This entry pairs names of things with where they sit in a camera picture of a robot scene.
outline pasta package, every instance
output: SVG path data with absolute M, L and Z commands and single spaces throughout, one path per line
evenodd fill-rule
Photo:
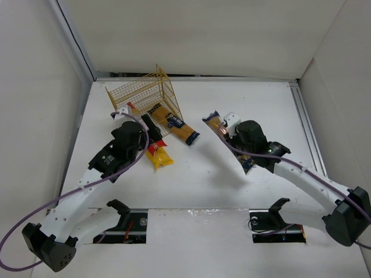
M 152 164 L 155 166 L 155 170 L 157 170 L 160 166 L 166 166 L 174 163 L 174 160 L 170 158 L 168 153 L 162 147 L 158 147 L 153 155 L 147 149 L 146 155 L 148 159 L 152 162 Z
M 162 125 L 170 129 L 172 133 L 177 135 L 188 146 L 192 145 L 199 136 L 198 132 L 195 132 L 189 125 L 184 123 L 160 103 L 153 106 L 148 113 L 158 122 L 161 122 Z
M 215 112 L 211 113 L 209 116 L 203 118 L 202 121 L 204 123 L 206 123 L 207 126 L 209 126 L 209 128 L 211 128 L 219 136 L 218 128 L 223 123 L 223 120 L 222 120 L 221 116 L 219 115 L 219 113 L 217 111 L 215 111 Z M 220 134 L 223 135 L 224 138 L 228 142 L 229 133 L 228 133 L 227 128 L 224 125 L 220 128 Z M 251 156 L 241 155 L 241 154 L 236 153 L 234 151 L 231 151 L 231 152 L 237 158 L 239 164 L 241 164 L 245 174 L 247 174 L 248 172 L 251 171 L 252 168 L 254 168 L 255 162 L 254 162 L 254 160 L 252 159 Z

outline yellow wire basket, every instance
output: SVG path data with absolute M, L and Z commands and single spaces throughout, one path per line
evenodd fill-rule
M 161 115 L 159 113 L 151 115 L 161 129 L 162 136 L 171 132 L 166 128 L 170 113 L 183 120 L 170 78 L 157 64 L 156 72 L 140 77 L 113 91 L 108 91 L 106 88 L 106 91 L 116 111 L 125 104 L 130 104 L 133 115 L 140 121 L 142 121 L 140 117 L 151 111 L 155 105 L 161 104 L 166 108 L 161 110 L 163 111 Z

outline white backdrop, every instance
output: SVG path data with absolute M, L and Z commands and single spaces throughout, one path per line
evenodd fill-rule
M 94 67 L 300 78 L 344 0 L 65 0 Z

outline bolt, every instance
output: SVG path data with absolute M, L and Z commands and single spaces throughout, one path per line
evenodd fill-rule
M 259 219 L 256 216 L 253 216 L 250 220 L 251 224 L 253 224 L 254 226 L 259 223 Z
M 139 224 L 141 226 L 147 226 L 147 222 L 148 222 L 147 219 L 144 217 L 139 220 Z

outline white table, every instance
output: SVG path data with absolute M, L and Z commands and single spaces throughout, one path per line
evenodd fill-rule
M 110 118 L 112 105 L 104 87 L 123 84 L 93 84 L 63 193 L 75 188 L 87 163 L 120 125 Z M 256 168 L 245 176 L 201 121 L 215 109 L 221 115 L 233 111 L 243 120 L 254 119 L 269 140 L 286 145 L 311 166 L 288 83 L 177 79 L 173 87 L 185 122 L 201 134 L 198 141 L 188 147 L 168 135 L 166 150 L 174 165 L 155 172 L 143 158 L 92 206 L 119 199 L 131 208 L 165 209 L 149 211 L 147 244 L 86 245 L 60 273 L 42 265 L 32 277 L 368 277 L 357 246 L 340 246 L 315 229 L 305 229 L 307 244 L 253 244 L 245 208 L 270 207 L 280 197 L 303 204 L 315 201 L 267 170 Z

